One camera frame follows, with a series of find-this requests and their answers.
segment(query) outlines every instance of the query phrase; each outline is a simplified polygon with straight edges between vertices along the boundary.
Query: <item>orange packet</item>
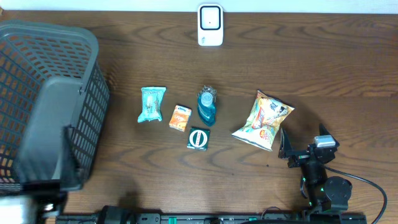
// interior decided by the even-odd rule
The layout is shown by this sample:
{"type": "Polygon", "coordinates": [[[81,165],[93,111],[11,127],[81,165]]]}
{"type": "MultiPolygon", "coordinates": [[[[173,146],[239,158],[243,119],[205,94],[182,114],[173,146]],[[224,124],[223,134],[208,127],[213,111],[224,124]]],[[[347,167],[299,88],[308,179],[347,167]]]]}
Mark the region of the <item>orange packet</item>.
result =
{"type": "Polygon", "coordinates": [[[185,131],[185,127],[187,127],[187,123],[189,117],[191,116],[191,113],[192,110],[190,108],[176,105],[174,108],[172,119],[169,123],[170,128],[175,128],[179,131],[185,131]]]}

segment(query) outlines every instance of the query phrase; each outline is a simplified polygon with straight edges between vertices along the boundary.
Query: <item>wooden table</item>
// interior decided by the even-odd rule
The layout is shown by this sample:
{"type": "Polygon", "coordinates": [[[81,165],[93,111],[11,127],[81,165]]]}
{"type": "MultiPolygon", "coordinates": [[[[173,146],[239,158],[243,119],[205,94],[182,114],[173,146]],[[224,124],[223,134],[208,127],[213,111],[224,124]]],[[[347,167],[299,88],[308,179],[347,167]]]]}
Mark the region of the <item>wooden table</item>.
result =
{"type": "MultiPolygon", "coordinates": [[[[5,11],[6,19],[84,27],[99,41],[110,107],[92,178],[70,194],[66,212],[104,205],[173,213],[306,206],[300,169],[277,158],[279,134],[272,152],[231,137],[262,89],[296,108],[282,123],[296,148],[324,123],[341,144],[330,167],[383,187],[389,204],[381,223],[397,222],[397,16],[225,13],[221,47],[197,44],[195,13],[5,11]],[[176,104],[196,108],[203,85],[218,90],[207,152],[187,149],[188,132],[168,126],[176,104]],[[142,86],[167,87],[163,122],[137,123],[142,86]]],[[[205,127],[196,109],[190,126],[205,127]]],[[[371,223],[382,195],[350,181],[349,210],[371,223]]]]}

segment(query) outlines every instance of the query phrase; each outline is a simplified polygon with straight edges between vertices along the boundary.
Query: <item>gray plastic basket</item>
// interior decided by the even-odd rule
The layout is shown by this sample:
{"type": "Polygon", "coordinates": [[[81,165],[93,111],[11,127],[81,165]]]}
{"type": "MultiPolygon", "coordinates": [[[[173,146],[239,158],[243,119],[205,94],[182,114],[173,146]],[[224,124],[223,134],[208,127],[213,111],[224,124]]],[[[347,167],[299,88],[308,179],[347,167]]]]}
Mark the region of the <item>gray plastic basket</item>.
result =
{"type": "Polygon", "coordinates": [[[109,101],[97,54],[85,29],[0,23],[0,192],[61,179],[65,127],[78,164],[70,172],[88,179],[109,101]]]}

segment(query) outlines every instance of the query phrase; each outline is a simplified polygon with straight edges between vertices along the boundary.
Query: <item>teal wrapper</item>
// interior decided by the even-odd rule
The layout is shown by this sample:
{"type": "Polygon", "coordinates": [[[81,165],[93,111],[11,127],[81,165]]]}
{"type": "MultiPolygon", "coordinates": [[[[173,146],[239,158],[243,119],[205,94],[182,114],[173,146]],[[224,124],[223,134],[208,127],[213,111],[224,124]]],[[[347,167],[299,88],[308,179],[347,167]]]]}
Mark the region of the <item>teal wrapper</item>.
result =
{"type": "Polygon", "coordinates": [[[160,104],[162,103],[166,87],[142,87],[142,113],[138,116],[138,123],[158,119],[162,121],[160,104]]]}

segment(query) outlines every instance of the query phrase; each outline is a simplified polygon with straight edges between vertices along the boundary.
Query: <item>white device with black screen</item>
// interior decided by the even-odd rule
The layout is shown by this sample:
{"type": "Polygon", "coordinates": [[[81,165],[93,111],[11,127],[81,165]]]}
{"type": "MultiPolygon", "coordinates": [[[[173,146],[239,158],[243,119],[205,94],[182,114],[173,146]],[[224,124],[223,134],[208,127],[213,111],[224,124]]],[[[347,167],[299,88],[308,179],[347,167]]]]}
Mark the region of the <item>white device with black screen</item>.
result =
{"type": "Polygon", "coordinates": [[[202,4],[198,8],[198,43],[219,46],[223,43],[223,8],[219,4],[202,4]]]}

